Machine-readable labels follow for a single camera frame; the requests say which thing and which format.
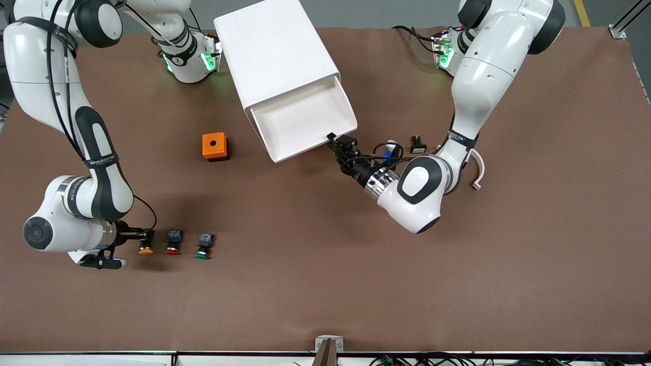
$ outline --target metal bracket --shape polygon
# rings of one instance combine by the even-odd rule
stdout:
[[[615,31],[613,27],[614,27],[613,24],[608,25],[608,30],[610,31],[611,36],[613,36],[614,39],[626,39],[626,32],[624,32],[624,30],[618,33]]]
[[[319,335],[314,340],[314,351],[318,352],[319,347],[321,347],[321,343],[327,341],[328,339],[334,340],[335,350],[337,351],[337,353],[341,353],[344,351],[344,337],[339,337],[338,335]]]

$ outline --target black strap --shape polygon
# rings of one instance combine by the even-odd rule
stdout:
[[[461,53],[465,54],[466,52],[468,52],[468,45],[465,44],[465,40],[464,40],[464,32],[459,32],[459,36],[457,36],[456,39],[457,39],[457,45],[459,45],[459,50],[461,51]]]
[[[468,37],[468,40],[469,40],[470,42],[472,42],[472,41],[475,40],[475,36],[473,36],[473,35],[470,33],[470,29],[468,29],[468,28],[464,29],[464,33],[465,33],[465,36]]]
[[[56,39],[60,40],[63,42],[63,44],[67,45],[68,48],[70,48],[70,53],[72,53],[73,58],[77,57],[77,40],[66,29],[59,27],[52,21],[45,20],[43,18],[37,18],[35,16],[24,16],[16,21],[33,25],[36,28],[41,28],[45,32],[51,33]]]
[[[186,38],[189,32],[190,32],[190,28],[187,27],[187,22],[186,20],[183,20],[183,31],[181,32],[180,36],[174,38],[173,40],[170,40],[169,42],[166,40],[158,40],[154,38],[154,36],[152,36],[152,43],[157,46],[176,46],[179,42],[181,42],[183,39]]]
[[[458,133],[457,131],[454,131],[453,129],[450,129],[448,131],[448,138],[467,147],[468,150],[475,148],[475,144],[477,144],[477,139],[469,139],[468,137]]]
[[[190,40],[192,41],[190,47],[188,47],[185,51],[181,53],[174,54],[174,53],[163,52],[167,60],[173,63],[175,66],[187,65],[187,60],[189,60],[192,56],[194,56],[194,54],[197,52],[197,46],[199,45],[197,39],[194,36],[190,35]]]
[[[83,165],[86,165],[88,169],[103,169],[109,167],[120,161],[118,154],[112,153],[110,155],[102,156],[97,160],[82,160]]]
[[[90,219],[82,215],[81,211],[79,211],[79,207],[77,206],[77,193],[79,193],[79,187],[81,187],[81,185],[88,179],[90,179],[90,175],[83,176],[75,180],[70,185],[70,190],[68,191],[68,208],[70,209],[70,213],[76,218]]]

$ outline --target yellow floor stripe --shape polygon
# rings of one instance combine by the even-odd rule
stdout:
[[[588,19],[588,13],[585,12],[583,0],[574,0],[574,6],[576,7],[576,12],[579,13],[581,25],[583,27],[590,27],[590,20]]]

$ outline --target gray floor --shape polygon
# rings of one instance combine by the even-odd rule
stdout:
[[[616,23],[636,3],[637,0],[583,0],[590,24],[604,27]],[[648,92],[651,88],[651,8],[626,28],[626,36],[637,71]]]
[[[260,0],[193,0],[192,9],[201,27],[214,29],[213,19]],[[581,25],[573,0],[560,0],[567,15],[566,26]],[[416,28],[458,25],[459,0],[301,0],[315,27],[391,28],[402,24]],[[183,14],[190,25],[190,14]],[[126,32],[144,32],[123,15]]]

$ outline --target white clip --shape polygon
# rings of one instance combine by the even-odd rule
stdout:
[[[479,184],[479,181],[484,178],[484,172],[486,170],[486,165],[484,164],[484,159],[482,156],[479,154],[479,152],[473,148],[470,149],[470,154],[468,154],[465,157],[465,163],[467,163],[470,160],[470,157],[475,158],[475,161],[477,162],[477,166],[479,167],[479,175],[477,176],[477,179],[473,182],[473,188],[475,191],[478,191],[482,188],[481,184]]]

